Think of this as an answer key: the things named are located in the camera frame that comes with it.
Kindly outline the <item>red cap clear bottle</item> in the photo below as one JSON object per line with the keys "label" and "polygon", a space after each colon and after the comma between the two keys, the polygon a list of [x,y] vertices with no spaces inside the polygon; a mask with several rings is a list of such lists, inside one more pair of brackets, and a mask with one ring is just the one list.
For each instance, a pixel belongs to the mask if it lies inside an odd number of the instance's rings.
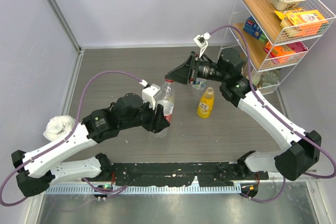
{"label": "red cap clear bottle", "polygon": [[171,123],[174,103],[175,103],[175,89],[174,81],[165,79],[165,82],[161,86],[161,93],[157,97],[157,104],[163,106],[163,114],[165,119]]}

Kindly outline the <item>clear Pocari water bottle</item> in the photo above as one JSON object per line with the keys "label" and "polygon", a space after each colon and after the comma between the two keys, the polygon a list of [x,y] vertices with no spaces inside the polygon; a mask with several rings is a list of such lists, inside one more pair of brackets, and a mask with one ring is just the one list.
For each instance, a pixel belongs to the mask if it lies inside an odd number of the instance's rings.
{"label": "clear Pocari water bottle", "polygon": [[197,97],[202,96],[205,89],[206,79],[203,78],[196,78],[191,85],[192,94]]}

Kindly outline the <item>yellow juice bottle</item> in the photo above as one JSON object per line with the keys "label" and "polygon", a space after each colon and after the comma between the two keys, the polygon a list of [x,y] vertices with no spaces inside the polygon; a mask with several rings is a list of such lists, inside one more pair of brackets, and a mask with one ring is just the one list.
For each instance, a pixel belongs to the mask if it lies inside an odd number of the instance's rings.
{"label": "yellow juice bottle", "polygon": [[214,97],[214,89],[212,87],[208,87],[203,93],[197,107],[197,114],[199,117],[205,119],[211,115],[214,105]]}

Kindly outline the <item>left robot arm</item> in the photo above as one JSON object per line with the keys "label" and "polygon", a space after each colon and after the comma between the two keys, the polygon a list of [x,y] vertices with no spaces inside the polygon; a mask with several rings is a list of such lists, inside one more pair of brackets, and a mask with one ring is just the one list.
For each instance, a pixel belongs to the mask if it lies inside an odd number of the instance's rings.
{"label": "left robot arm", "polygon": [[78,178],[108,180],[113,172],[111,161],[99,153],[81,161],[65,160],[77,152],[117,137],[122,130],[133,127],[158,133],[170,126],[163,106],[153,108],[134,93],[128,93],[109,108],[93,111],[75,126],[69,136],[60,137],[32,152],[17,150],[11,154],[17,169],[16,181],[25,197],[46,191],[50,185]]}

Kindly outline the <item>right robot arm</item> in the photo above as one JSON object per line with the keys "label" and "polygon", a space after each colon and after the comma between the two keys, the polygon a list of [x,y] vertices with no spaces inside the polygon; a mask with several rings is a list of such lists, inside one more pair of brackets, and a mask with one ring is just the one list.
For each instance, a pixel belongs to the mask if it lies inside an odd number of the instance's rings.
{"label": "right robot arm", "polygon": [[278,152],[250,151],[239,158],[239,177],[250,179],[256,172],[279,172],[285,179],[295,181],[319,160],[321,136],[315,130],[307,132],[298,127],[268,103],[241,74],[243,64],[240,53],[233,48],[223,49],[217,62],[200,60],[191,52],[165,78],[180,84],[189,84],[196,78],[220,82],[222,96],[251,116],[276,141]]}

